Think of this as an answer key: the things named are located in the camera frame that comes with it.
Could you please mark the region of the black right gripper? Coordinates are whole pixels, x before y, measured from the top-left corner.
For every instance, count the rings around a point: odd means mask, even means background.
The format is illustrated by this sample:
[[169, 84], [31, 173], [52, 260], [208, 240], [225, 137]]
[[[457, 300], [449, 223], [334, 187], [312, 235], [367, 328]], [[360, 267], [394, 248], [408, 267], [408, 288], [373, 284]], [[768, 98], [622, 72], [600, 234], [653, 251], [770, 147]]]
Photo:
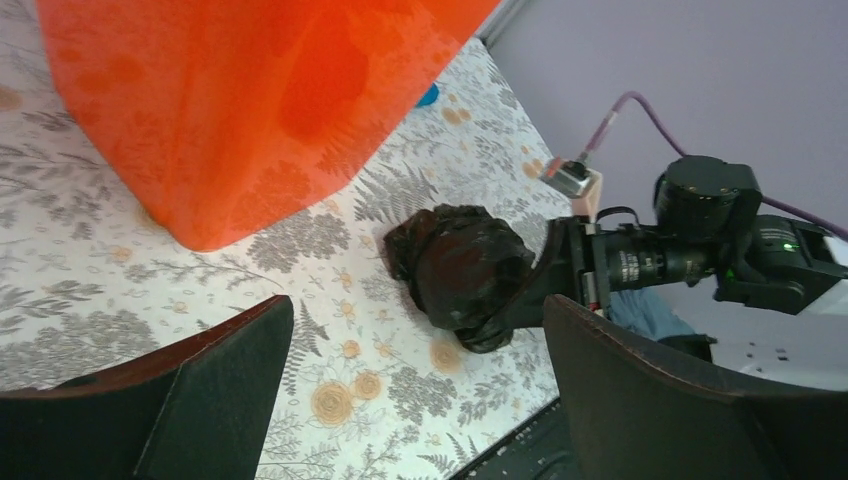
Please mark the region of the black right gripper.
[[600, 313], [609, 308], [613, 292], [675, 283], [693, 286], [719, 266], [720, 248], [714, 244], [688, 243], [653, 227], [625, 224], [602, 230], [593, 223], [569, 221], [548, 222], [539, 261], [487, 328], [500, 332], [541, 327], [548, 295], [566, 294]]

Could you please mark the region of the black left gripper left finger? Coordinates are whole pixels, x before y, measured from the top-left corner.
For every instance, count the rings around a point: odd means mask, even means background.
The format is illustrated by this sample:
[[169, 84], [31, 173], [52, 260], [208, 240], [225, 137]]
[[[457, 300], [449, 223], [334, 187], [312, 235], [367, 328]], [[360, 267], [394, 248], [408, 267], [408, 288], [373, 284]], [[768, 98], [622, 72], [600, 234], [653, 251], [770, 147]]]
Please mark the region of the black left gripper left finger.
[[50, 389], [1, 395], [5, 479], [251, 479], [293, 336], [290, 298]]

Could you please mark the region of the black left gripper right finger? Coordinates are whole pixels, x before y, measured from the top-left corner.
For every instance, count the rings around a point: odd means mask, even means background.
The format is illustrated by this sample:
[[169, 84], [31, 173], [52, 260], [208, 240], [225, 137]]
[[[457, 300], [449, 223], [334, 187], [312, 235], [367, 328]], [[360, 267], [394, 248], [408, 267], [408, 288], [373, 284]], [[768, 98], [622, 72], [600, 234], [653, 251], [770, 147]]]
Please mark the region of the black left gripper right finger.
[[543, 327], [586, 479], [843, 479], [847, 396], [746, 375], [547, 297]]

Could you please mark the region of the black plastic trash bag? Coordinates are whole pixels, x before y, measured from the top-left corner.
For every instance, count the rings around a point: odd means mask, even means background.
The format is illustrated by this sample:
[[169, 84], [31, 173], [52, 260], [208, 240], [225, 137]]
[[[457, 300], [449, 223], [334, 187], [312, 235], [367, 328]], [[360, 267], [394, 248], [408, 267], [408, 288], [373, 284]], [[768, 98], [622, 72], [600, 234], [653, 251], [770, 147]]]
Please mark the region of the black plastic trash bag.
[[508, 345], [493, 320], [529, 277], [535, 253], [509, 224], [475, 205], [422, 209], [383, 237], [390, 276], [407, 284], [415, 306], [468, 351]]

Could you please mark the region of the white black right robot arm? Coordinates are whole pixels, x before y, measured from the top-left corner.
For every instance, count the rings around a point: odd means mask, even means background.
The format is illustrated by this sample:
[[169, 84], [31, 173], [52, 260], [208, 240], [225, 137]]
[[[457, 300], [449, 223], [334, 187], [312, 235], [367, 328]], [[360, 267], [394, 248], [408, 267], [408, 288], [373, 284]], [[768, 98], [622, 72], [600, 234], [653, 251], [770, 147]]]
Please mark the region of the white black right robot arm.
[[550, 221], [542, 256], [517, 294], [490, 319], [496, 332], [534, 328], [546, 297], [594, 313], [614, 292], [714, 277], [714, 299], [789, 315], [845, 315], [847, 244], [825, 228], [763, 214], [752, 169], [700, 155], [658, 177], [656, 221], [603, 229], [597, 218]]

